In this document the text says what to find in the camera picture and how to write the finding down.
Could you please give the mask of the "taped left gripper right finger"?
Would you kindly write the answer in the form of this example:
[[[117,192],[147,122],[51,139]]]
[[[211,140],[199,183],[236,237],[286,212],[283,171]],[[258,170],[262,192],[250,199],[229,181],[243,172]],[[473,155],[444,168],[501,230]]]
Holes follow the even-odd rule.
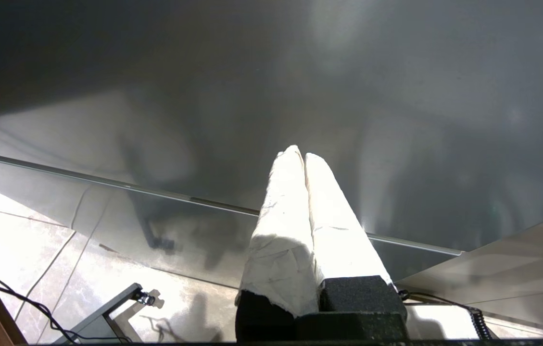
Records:
[[[337,312],[407,318],[388,270],[326,160],[308,153],[305,173],[316,261],[315,308],[310,315]]]

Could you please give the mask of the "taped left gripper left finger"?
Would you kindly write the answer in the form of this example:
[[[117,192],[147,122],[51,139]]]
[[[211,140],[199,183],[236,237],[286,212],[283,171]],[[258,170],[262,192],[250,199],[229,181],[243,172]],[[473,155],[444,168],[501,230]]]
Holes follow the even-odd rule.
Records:
[[[239,342],[294,340],[319,311],[305,166],[296,145],[278,152],[250,238],[235,305]]]

